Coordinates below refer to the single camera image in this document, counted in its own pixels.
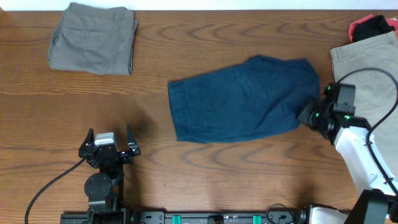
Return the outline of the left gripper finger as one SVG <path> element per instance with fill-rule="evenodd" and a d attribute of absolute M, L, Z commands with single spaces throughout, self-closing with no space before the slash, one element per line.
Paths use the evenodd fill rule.
<path fill-rule="evenodd" d="M 79 151 L 80 152 L 86 152 L 90 149 L 90 147 L 94 144 L 95 137 L 94 137 L 94 131 L 92 128 L 89 129 L 88 134 L 86 135 L 85 140 L 81 144 Z"/>
<path fill-rule="evenodd" d="M 134 139 L 134 135 L 132 133 L 130 124 L 126 124 L 126 131 L 127 131 L 127 145 L 129 146 L 130 150 L 136 151 L 137 150 L 137 142 Z"/>

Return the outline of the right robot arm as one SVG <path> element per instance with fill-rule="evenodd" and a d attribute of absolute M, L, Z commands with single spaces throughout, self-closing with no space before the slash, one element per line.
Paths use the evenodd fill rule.
<path fill-rule="evenodd" d="M 347 213 L 325 205 L 303 209 L 300 223 L 397 223 L 397 184 L 375 143 L 364 118 L 331 113 L 310 100 L 298 120 L 330 140 L 349 170 L 359 195 Z"/>

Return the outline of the navy blue shorts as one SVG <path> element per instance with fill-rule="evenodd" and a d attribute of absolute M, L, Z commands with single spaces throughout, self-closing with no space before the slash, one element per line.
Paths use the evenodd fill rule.
<path fill-rule="evenodd" d="M 179 141 L 251 141 L 299 126 L 300 110 L 319 97 L 320 80 L 306 59 L 258 55 L 244 63 L 168 84 Z"/>

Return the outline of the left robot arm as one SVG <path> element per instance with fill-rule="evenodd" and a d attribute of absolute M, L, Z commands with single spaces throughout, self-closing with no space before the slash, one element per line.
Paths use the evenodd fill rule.
<path fill-rule="evenodd" d="M 99 172 L 88 177 L 84 191 L 88 197 L 88 223 L 139 223 L 137 213 L 124 203 L 125 164 L 132 164 L 141 151 L 129 124 L 126 151 L 118 151 L 114 133 L 94 134 L 93 129 L 79 148 L 78 155 Z"/>

